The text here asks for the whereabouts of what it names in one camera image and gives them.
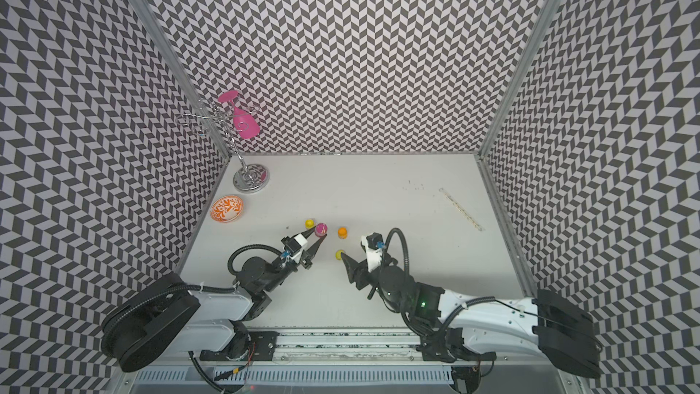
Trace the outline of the pink paint jar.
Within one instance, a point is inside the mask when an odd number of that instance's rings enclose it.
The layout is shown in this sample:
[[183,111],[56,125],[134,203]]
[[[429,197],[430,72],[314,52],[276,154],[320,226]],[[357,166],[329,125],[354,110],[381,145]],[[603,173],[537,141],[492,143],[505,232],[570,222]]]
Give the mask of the pink paint jar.
[[315,235],[317,237],[324,237],[327,235],[328,232],[328,227],[324,223],[319,223],[315,226]]

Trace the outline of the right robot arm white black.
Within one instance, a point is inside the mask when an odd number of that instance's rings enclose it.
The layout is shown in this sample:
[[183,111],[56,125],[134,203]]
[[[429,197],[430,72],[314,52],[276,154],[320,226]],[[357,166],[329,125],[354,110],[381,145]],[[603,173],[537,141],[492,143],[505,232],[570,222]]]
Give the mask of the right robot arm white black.
[[602,375],[594,318],[553,291],[540,289],[521,299],[472,297],[417,282],[394,258],[369,268],[346,253],[339,257],[351,285],[368,288],[401,316],[426,360],[452,364],[530,354],[574,376]]

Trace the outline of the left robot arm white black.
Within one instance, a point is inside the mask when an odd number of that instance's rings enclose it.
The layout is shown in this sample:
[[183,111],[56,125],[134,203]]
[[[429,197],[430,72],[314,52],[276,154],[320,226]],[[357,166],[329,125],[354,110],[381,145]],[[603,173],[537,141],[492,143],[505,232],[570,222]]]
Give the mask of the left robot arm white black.
[[308,229],[284,237],[280,249],[248,244],[235,250],[227,261],[229,287],[164,275],[107,315],[101,352],[126,373],[184,352],[200,359],[249,359],[254,340],[245,322],[264,312],[272,291],[291,274],[312,266],[326,237]]

